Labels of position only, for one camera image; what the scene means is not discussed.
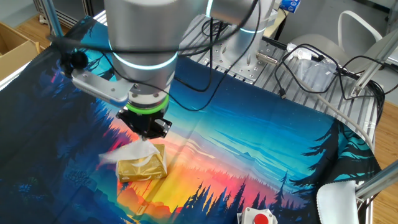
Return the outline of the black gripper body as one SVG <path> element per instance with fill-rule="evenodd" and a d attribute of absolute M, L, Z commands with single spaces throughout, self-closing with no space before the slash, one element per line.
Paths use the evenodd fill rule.
<path fill-rule="evenodd" d="M 146 139 L 155 139 L 154 121 L 158 118 L 163 118 L 164 113 L 161 111 L 152 114 L 137 114 L 131 111 L 131 127 L 129 128 L 140 137 Z"/>

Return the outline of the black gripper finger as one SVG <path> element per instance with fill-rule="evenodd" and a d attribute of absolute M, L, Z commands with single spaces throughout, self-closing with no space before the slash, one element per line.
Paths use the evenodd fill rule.
<path fill-rule="evenodd" d="M 154 121 L 154 125 L 155 138 L 165 138 L 172 126 L 172 122 L 158 118 Z"/>
<path fill-rule="evenodd" d="M 122 120 L 124 122 L 124 124 L 126 126 L 128 126 L 129 128 L 132 126 L 131 125 L 131 112 L 127 108 L 125 108 L 125 107 L 121 108 L 118 111 L 118 113 L 116 114 L 116 117 L 118 119 Z"/>

